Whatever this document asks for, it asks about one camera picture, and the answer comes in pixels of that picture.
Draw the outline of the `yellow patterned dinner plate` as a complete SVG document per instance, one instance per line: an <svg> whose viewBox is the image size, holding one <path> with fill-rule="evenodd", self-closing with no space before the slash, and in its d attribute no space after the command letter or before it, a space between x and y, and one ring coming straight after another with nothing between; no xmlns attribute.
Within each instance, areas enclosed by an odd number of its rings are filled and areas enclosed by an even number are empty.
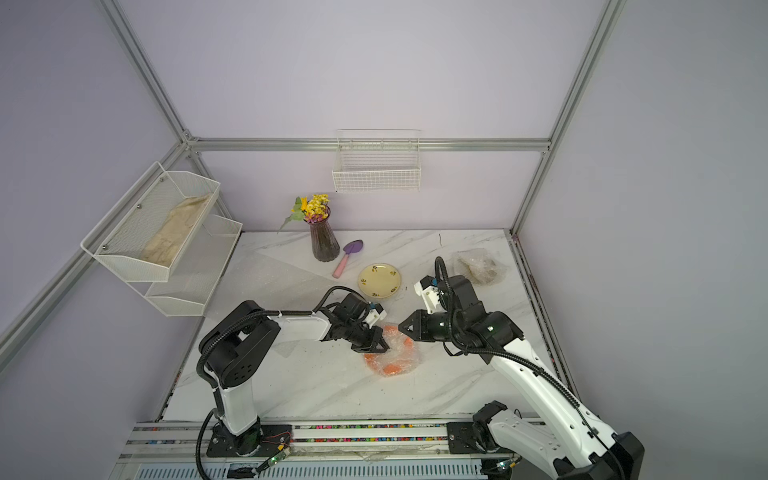
<svg viewBox="0 0 768 480"><path fill-rule="evenodd" d="M500 278L499 266L496 261L486 255L462 256L458 264L467 275L478 285L491 285Z"/></svg>

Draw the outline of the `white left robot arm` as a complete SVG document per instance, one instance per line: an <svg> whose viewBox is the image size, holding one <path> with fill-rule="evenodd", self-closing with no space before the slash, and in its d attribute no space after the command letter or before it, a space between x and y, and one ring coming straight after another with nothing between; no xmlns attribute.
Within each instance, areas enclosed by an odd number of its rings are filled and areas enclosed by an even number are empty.
<svg viewBox="0 0 768 480"><path fill-rule="evenodd" d="M267 456L289 441L290 426L264 427L253 377L273 347L299 341L344 340L360 354L389 346L379 322L386 311L345 286L329 288L311 310L268 310L246 300L199 343L196 373L210 387L216 420L206 455Z"/></svg>

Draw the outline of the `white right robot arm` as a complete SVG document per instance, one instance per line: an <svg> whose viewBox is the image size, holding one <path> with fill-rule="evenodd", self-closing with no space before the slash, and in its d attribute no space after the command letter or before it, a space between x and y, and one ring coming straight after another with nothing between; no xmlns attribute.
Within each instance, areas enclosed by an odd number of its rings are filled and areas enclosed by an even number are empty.
<svg viewBox="0 0 768 480"><path fill-rule="evenodd" d="M505 313L489 312L471 282L450 276L441 257L435 273L416 285L424 308L398 329L415 342L440 343L451 357L477 357L493 367L528 402L540 429L494 401L472 420L479 450L510 450L552 479L637 479L645 448L632 433L618 433L592 413L536 354Z"/></svg>

